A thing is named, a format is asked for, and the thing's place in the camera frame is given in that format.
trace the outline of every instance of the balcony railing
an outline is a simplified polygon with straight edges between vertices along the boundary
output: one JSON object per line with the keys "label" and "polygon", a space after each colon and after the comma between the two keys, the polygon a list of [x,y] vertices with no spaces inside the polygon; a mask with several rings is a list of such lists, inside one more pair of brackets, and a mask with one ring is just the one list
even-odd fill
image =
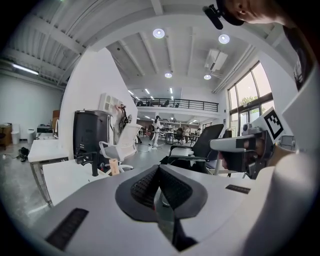
{"label": "balcony railing", "polygon": [[189,99],[169,99],[169,98],[142,98],[135,99],[134,103],[137,107],[164,107],[164,108],[179,108],[191,110],[205,110],[218,112],[218,104],[215,102],[189,100]]}

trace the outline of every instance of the fluorescent light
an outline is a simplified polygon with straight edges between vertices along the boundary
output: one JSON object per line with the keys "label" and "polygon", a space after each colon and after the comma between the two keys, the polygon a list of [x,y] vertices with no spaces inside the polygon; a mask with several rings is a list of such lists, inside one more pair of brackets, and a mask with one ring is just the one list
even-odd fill
{"label": "fluorescent light", "polygon": [[152,34],[155,38],[158,38],[158,39],[163,38],[165,36],[164,30],[161,28],[156,28]]}
{"label": "fluorescent light", "polygon": [[222,34],[219,36],[219,42],[221,44],[225,45],[225,44],[229,43],[229,41],[230,41],[230,37],[227,34]]}
{"label": "fluorescent light", "polygon": [[37,75],[37,76],[39,75],[38,72],[33,71],[33,70],[31,70],[31,69],[29,69],[29,68],[26,68],[26,67],[24,67],[24,66],[20,66],[20,65],[17,65],[17,64],[12,64],[12,66],[13,66],[14,68],[16,68],[16,69],[23,70],[23,71],[26,71],[26,72],[35,74],[35,75]]}

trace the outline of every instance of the chair armrest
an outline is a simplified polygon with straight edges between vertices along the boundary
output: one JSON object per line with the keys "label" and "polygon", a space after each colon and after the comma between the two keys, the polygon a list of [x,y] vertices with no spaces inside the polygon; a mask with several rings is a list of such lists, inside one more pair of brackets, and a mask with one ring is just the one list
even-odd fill
{"label": "chair armrest", "polygon": [[109,158],[109,157],[106,155],[104,145],[107,145],[108,147],[115,147],[115,145],[112,145],[112,144],[107,143],[107,142],[104,142],[104,141],[100,141],[100,142],[99,142],[99,147],[100,147],[100,150],[101,150],[101,154],[103,155],[104,158]]}
{"label": "chair armrest", "polygon": [[209,162],[209,158],[199,156],[187,156],[187,155],[170,155],[168,158],[168,164],[171,164],[174,160],[187,160],[195,162]]}
{"label": "chair armrest", "polygon": [[169,157],[171,156],[172,150],[174,150],[175,148],[179,148],[179,149],[192,149],[191,146],[171,146],[171,147],[170,147]]}

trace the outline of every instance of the tree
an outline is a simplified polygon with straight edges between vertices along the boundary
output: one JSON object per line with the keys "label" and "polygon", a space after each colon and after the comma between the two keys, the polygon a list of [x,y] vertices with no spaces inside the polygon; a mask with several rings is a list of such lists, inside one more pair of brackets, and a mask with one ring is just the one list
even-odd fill
{"label": "tree", "polygon": [[[252,102],[254,100],[258,99],[258,96],[249,96],[249,97],[244,97],[242,100],[239,102],[239,106],[242,106],[246,103]],[[250,111],[251,113],[256,113],[259,112],[259,109],[253,109]]]}

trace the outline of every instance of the pipe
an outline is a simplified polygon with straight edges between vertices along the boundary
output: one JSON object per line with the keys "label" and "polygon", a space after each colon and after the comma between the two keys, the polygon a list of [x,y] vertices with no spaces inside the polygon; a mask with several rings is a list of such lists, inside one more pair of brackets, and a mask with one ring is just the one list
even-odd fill
{"label": "pipe", "polygon": [[250,55],[253,53],[254,50],[255,50],[255,47],[253,45],[251,45],[251,44],[245,49],[245,51],[242,54],[241,58],[236,62],[236,64],[229,71],[229,73],[219,83],[219,85],[216,87],[216,89],[213,90],[214,94],[218,93],[226,85],[226,83],[231,79],[233,74],[235,72],[237,72],[237,70],[243,65],[243,63],[249,59]]}

